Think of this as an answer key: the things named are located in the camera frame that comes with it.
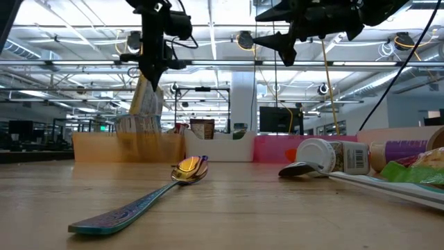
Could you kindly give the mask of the red plastic tray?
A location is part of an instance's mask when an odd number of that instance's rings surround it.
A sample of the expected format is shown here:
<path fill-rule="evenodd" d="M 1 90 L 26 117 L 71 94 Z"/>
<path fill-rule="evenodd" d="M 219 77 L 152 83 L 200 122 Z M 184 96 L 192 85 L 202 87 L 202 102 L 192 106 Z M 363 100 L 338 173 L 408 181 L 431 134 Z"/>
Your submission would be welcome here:
<path fill-rule="evenodd" d="M 290 163 L 284 152 L 297 149 L 306 139 L 323 139 L 327 141 L 342 140 L 356 142 L 356 135 L 258 135 L 254 140 L 254 163 Z"/>

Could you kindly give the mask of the gold iridescent spoon teal handle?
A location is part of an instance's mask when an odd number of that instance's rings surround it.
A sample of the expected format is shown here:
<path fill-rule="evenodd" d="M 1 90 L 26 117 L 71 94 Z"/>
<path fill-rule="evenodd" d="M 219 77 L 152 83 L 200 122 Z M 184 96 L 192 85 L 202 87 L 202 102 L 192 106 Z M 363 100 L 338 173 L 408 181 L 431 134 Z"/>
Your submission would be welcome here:
<path fill-rule="evenodd" d="M 152 207 L 163 194 L 175 186 L 192 185 L 208 173 L 208 156 L 190 156 L 179 162 L 171 172 L 172 182 L 115 210 L 68 225 L 69 233 L 111 235 L 131 225 Z"/>

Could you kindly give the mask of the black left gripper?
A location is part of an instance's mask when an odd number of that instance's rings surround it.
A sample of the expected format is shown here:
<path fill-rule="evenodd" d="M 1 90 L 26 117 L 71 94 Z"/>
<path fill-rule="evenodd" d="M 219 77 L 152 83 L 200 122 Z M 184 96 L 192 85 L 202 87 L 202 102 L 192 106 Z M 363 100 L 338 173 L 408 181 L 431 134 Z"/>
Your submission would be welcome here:
<path fill-rule="evenodd" d="M 141 51 L 138 55 L 124 53 L 121 62 L 137 62 L 140 81 L 156 91 L 162 74 L 169 69 L 183 69 L 186 63 L 173 59 L 167 51 L 165 35 L 188 39 L 188 15 L 171 9 L 169 0 L 126 0 L 133 12 L 142 16 Z M 154 69 L 153 83 L 149 69 Z"/>

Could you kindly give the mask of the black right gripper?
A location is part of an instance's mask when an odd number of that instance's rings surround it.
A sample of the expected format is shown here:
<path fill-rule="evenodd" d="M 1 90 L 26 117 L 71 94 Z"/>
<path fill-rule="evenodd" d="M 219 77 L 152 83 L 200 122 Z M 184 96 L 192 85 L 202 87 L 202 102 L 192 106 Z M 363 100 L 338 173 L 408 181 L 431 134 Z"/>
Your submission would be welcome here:
<path fill-rule="evenodd" d="M 364 29 L 355 0 L 281 0 L 262 14 L 256 22 L 288 22 L 289 32 L 256 37 L 253 42 L 279 51 L 282 62 L 292 66 L 296 57 L 294 44 L 310 37 L 325 38 L 331 33 L 346 33 L 349 40 Z"/>

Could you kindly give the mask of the green chili ramen packet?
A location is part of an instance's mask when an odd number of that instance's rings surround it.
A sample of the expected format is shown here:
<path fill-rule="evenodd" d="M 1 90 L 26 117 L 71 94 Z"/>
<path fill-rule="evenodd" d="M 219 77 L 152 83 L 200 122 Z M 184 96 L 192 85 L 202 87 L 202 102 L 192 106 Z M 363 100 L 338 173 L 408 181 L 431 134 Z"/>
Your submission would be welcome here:
<path fill-rule="evenodd" d="M 444 147 L 392 160 L 381 175 L 394 183 L 444 185 Z"/>

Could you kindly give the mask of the black background rig frame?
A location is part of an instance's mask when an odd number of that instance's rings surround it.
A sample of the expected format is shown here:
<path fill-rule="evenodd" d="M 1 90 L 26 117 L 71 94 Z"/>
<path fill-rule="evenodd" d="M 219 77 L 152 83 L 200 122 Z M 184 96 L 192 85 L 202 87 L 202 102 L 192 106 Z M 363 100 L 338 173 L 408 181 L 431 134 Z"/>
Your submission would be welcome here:
<path fill-rule="evenodd" d="M 222 101 L 226 102 L 228 104 L 228 118 L 226 122 L 226 133 L 231 133 L 231 94 L 230 94 L 230 88 L 224 88 L 224 87 L 178 87 L 176 84 L 173 85 L 174 87 L 174 123 L 177 122 L 177 115 L 178 115 L 178 103 L 180 99 L 178 98 L 178 93 L 180 92 L 182 95 L 181 97 L 184 97 L 189 91 L 193 92 L 216 92 L 219 94 L 219 96 L 222 98 Z"/>

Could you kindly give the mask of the white plastic bin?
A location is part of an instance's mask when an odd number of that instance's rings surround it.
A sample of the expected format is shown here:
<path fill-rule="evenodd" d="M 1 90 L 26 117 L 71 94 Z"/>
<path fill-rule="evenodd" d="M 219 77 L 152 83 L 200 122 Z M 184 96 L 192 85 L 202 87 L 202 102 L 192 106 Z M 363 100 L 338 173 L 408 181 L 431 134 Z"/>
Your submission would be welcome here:
<path fill-rule="evenodd" d="M 207 156 L 210 162 L 249 163 L 253 161 L 255 137 L 254 131 L 248 131 L 238 140 L 233 139 L 233 134 L 224 133 L 217 133 L 212 140 L 202 140 L 186 130 L 186 156 Z"/>

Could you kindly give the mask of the translucent orange tray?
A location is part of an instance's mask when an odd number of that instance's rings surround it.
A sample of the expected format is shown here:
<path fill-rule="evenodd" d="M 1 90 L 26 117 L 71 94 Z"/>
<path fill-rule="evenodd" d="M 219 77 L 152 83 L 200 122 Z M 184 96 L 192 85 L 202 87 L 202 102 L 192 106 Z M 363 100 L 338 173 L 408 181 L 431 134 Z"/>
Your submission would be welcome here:
<path fill-rule="evenodd" d="M 185 158 L 185 138 L 175 133 L 74 133 L 75 161 L 172 163 Z"/>

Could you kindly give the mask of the white-lid spice jar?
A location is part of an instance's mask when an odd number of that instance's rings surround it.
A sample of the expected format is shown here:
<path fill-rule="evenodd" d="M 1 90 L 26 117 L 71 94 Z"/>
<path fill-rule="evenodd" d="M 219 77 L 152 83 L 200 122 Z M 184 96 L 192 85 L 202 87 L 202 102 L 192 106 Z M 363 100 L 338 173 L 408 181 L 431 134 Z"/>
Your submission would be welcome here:
<path fill-rule="evenodd" d="M 299 144 L 296 160 L 316 163 L 323 172 L 366 175 L 370 171 L 368 145 L 360 142 L 309 138 Z"/>

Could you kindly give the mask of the black monitor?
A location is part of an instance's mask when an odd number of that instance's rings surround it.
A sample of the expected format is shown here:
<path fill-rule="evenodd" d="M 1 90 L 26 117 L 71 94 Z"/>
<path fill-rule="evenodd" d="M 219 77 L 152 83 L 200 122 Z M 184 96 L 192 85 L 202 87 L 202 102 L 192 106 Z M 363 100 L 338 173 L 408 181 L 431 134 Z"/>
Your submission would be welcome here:
<path fill-rule="evenodd" d="M 303 112 L 299 108 L 259 107 L 259 131 L 303 134 Z"/>

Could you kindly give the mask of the brown orange snack packet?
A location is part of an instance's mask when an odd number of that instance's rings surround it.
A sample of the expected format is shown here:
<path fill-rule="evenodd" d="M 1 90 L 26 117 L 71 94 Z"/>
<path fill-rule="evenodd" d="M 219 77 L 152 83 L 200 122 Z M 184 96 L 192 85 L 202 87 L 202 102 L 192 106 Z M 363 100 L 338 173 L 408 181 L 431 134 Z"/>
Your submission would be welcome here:
<path fill-rule="evenodd" d="M 212 140 L 214 138 L 215 121 L 213 119 L 190 119 L 190 125 L 198 139 Z"/>

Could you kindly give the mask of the purple-label spice jar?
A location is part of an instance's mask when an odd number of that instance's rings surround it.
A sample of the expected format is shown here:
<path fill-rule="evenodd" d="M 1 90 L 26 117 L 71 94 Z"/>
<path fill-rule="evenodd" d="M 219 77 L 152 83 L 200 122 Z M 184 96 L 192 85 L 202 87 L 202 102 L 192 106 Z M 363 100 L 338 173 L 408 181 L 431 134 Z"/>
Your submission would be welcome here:
<path fill-rule="evenodd" d="M 406 158 L 425 152 L 426 140 L 395 140 L 373 142 L 370 145 L 370 166 L 381 172 L 393 160 Z"/>

